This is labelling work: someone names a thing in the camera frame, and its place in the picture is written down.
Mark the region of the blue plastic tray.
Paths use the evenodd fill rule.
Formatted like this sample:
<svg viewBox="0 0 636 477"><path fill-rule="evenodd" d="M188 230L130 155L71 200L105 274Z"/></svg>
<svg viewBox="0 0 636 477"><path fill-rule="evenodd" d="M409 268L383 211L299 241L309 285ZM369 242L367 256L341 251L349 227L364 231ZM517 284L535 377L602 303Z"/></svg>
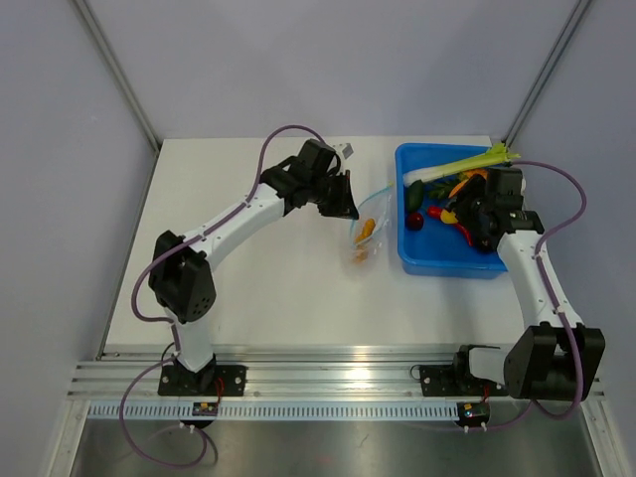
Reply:
<svg viewBox="0 0 636 477"><path fill-rule="evenodd" d="M497 253L484 253L471 246L465 233L427 214L441 204L424 198L418 212L423 226L418 231L406 227L403 175L419 168L439 166L485 152L485 146L405 143L395 152L397 193L397 253L403 270L411 275L492 279L507 271Z"/></svg>

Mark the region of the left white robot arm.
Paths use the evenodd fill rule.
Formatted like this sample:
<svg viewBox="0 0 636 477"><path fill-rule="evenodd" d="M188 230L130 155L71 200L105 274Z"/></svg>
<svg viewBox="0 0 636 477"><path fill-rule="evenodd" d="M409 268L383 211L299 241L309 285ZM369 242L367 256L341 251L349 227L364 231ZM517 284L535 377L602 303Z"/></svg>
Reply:
<svg viewBox="0 0 636 477"><path fill-rule="evenodd" d="M350 172L342 161L349 143L328 146L308 139L299 152L259 173L253 194L185 235L168 231L155 243L162 261L150 271L149 287L173 320L180 384L194 396L214 385L215 351L206 320L217 299L215 269L260 229L308 204L327 218L355 220Z"/></svg>

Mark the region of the yellow mango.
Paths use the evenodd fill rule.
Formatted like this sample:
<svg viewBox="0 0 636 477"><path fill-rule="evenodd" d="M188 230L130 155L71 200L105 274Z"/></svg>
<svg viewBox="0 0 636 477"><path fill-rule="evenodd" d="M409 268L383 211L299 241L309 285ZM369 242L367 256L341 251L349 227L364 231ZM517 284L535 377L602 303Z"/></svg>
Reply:
<svg viewBox="0 0 636 477"><path fill-rule="evenodd" d="M440 213L440 220L447 225L454 225L458 223L458 219L454 212L449 212L445 209Z"/></svg>

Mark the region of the red chili pepper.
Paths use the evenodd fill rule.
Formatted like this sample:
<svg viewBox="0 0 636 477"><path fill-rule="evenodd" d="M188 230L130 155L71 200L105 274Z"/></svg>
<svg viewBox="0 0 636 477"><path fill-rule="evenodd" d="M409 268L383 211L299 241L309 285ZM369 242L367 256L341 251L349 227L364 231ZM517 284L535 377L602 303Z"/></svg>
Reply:
<svg viewBox="0 0 636 477"><path fill-rule="evenodd" d="M441 208L441 207L438 207L438 206L429 206L429 207L426 209L426 214L427 214L430 218L435 219L435 220L438 220L439 222L441 222L441 220L440 220L440 213L442 212L442 210L443 210L443 209L444 209L444 208ZM459 232L463 235L463 237L465 238L465 240L466 240L467 244L468 244L469 246L473 246L473 238L472 238L472 236L470 235L470 233L468 232L468 230L467 230L467 229L466 229L463 225L461 225L461 224L459 223L459 220L458 220L458 223L457 223L457 224L454 224L454 225L448 225L448 226L453 226L456 230L458 230L458 231L459 231Z"/></svg>

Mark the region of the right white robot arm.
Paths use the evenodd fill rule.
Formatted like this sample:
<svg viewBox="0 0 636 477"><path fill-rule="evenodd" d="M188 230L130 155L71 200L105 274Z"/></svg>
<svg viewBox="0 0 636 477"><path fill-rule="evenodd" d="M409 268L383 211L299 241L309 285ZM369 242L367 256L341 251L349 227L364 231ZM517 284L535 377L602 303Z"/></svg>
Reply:
<svg viewBox="0 0 636 477"><path fill-rule="evenodd" d="M509 396L570 401L588 396L605 349L603 333L586 327L558 282L539 215L525 209L521 170L495 167L472 177L453 199L454 212L480 251L505 264L525 331L508 348L464 345L451 369L453 386L473 394L486 381Z"/></svg>

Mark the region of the clear zip top bag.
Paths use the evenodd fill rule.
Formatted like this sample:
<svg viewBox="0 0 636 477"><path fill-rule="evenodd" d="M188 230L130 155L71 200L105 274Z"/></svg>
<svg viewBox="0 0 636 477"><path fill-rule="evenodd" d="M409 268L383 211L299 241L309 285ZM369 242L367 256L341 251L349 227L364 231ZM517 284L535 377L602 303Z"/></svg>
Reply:
<svg viewBox="0 0 636 477"><path fill-rule="evenodd" d="M395 184L388 182L358 206L359 218L351 220L344 260L354 269L371 267L384 246L391 223Z"/></svg>

